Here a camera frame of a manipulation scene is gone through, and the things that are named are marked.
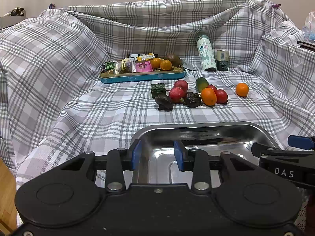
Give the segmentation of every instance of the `pink snack package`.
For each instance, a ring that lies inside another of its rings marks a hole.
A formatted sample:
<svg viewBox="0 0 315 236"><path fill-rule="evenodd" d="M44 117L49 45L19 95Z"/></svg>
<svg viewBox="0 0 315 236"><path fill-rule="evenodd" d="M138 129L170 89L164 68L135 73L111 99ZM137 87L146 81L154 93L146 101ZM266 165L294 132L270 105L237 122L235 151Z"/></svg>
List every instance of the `pink snack package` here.
<svg viewBox="0 0 315 236"><path fill-rule="evenodd" d="M136 63L136 72L137 73L153 72L150 61L144 61L141 63Z"/></svg>

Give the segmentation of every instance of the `kiwi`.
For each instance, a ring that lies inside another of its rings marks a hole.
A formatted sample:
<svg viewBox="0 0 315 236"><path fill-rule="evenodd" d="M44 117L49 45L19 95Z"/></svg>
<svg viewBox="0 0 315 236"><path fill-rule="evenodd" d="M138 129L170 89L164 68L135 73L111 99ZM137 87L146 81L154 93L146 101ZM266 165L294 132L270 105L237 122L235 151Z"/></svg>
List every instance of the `kiwi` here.
<svg viewBox="0 0 315 236"><path fill-rule="evenodd" d="M179 58L179 56L175 55L175 54L168 54L165 59L171 61L172 66L174 67L178 67L181 63L182 60Z"/></svg>

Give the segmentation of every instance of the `can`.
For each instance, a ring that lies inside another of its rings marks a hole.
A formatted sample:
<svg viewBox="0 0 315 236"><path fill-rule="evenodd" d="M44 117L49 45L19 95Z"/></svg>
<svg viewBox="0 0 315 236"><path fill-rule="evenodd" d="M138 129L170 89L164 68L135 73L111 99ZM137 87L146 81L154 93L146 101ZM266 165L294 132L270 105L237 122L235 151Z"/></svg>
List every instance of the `can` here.
<svg viewBox="0 0 315 236"><path fill-rule="evenodd" d="M216 65L218 70L220 71L229 70L229 51L226 51L224 49L217 50Z"/></svg>
<svg viewBox="0 0 315 236"><path fill-rule="evenodd" d="M213 54L212 46L209 37L205 34L199 34L197 37L197 48L201 62L202 70L216 71L215 56Z"/></svg>

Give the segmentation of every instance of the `wooden floor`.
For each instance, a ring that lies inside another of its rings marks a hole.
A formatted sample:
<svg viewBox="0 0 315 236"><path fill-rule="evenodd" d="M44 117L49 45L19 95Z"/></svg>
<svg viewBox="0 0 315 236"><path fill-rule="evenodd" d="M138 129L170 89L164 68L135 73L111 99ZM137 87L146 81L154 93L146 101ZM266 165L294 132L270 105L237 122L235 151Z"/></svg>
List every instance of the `wooden floor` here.
<svg viewBox="0 0 315 236"><path fill-rule="evenodd" d="M0 158L0 231L8 235L16 229L15 178Z"/></svg>

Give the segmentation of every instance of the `orange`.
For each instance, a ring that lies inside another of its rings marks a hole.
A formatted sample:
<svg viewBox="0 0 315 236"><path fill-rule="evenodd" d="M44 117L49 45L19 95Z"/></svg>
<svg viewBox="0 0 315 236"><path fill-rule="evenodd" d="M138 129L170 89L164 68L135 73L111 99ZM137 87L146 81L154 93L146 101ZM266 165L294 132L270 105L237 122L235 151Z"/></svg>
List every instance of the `orange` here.
<svg viewBox="0 0 315 236"><path fill-rule="evenodd" d="M153 58L153 59L151 60L151 65L152 65L152 68L153 68L153 69L159 68L159 67L160 67L160 64L161 64L161 60L160 60L159 58L157 58L157 57L155 57L155 58Z"/></svg>
<svg viewBox="0 0 315 236"><path fill-rule="evenodd" d="M172 68L172 63L171 61L167 60L167 59L164 59L161 61L161 64L160 64L160 68L164 71L168 71L168 70L171 70Z"/></svg>
<svg viewBox="0 0 315 236"><path fill-rule="evenodd" d="M244 97L246 98L249 92L249 88L248 85L245 83L239 83L237 84L236 88L235 88L235 92L236 94L238 94L240 97Z"/></svg>
<svg viewBox="0 0 315 236"><path fill-rule="evenodd" d="M213 89L205 88L200 93L201 99L207 106L213 106L216 103L216 95Z"/></svg>

